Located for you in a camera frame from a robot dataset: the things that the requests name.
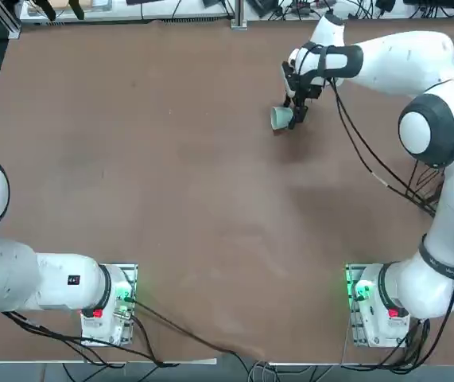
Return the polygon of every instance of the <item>brown table surface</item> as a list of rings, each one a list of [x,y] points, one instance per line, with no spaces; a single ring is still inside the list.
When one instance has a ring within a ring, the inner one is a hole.
[[[411,256],[431,220],[361,166],[330,89],[305,123],[273,136],[279,64],[313,27],[70,26],[11,41],[0,73],[0,162],[12,198],[0,236],[36,251],[138,263],[139,298],[242,354],[340,362],[344,264]],[[412,29],[454,40],[454,20],[349,22],[345,39]],[[413,161],[397,118],[409,100],[349,83],[340,94],[375,150],[408,177]],[[80,331],[76,313],[32,317]],[[215,354],[140,317],[161,358]],[[345,361],[385,353],[349,342]],[[0,315],[0,360],[71,359],[66,346]],[[454,314],[431,362],[454,364]]]

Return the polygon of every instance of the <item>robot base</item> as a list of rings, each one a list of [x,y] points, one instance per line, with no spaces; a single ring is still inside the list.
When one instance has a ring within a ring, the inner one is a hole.
[[[382,264],[347,264],[345,267],[352,339],[357,346],[394,348],[409,332],[410,316],[391,317],[382,304],[377,289],[381,268]]]
[[[128,345],[133,339],[131,315],[134,304],[125,302],[125,297],[136,298],[138,265],[104,264],[111,277],[111,291],[103,310],[93,312],[92,317],[80,315],[82,337],[110,342],[114,345]],[[106,346],[97,342],[82,341],[87,346]]]

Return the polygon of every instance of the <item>small sticker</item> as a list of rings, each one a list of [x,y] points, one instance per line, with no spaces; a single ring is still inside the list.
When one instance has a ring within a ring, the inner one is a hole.
[[[80,285],[80,275],[69,275],[68,285]]]

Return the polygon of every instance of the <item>gray cup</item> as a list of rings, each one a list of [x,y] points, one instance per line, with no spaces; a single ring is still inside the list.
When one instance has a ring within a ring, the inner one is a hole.
[[[271,127],[273,130],[286,129],[293,117],[290,107],[273,107],[271,110]]]

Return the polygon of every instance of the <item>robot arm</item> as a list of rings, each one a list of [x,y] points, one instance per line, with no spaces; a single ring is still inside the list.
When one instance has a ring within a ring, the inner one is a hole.
[[[10,183],[0,165],[0,220],[9,201]],[[134,297],[132,268],[98,264],[84,255],[36,253],[27,245],[0,239],[0,312],[81,310],[83,337],[121,345],[132,330],[132,304],[122,299]]]
[[[348,79],[378,92],[413,97],[398,120],[400,141],[414,158],[445,168],[437,214],[416,253],[399,263],[370,264],[358,282],[368,345],[395,346],[408,331],[411,315],[424,319],[445,314],[454,286],[452,41],[442,33],[420,31],[344,46],[341,21],[326,15],[312,39],[283,63],[282,74],[284,107],[294,106],[286,113],[292,118],[273,123],[273,129],[302,122],[305,99],[318,98],[328,80]]]
[[[348,78],[378,92],[415,96],[454,78],[454,46],[438,32],[397,33],[344,46],[342,21],[321,18],[310,41],[289,58],[303,86]]]

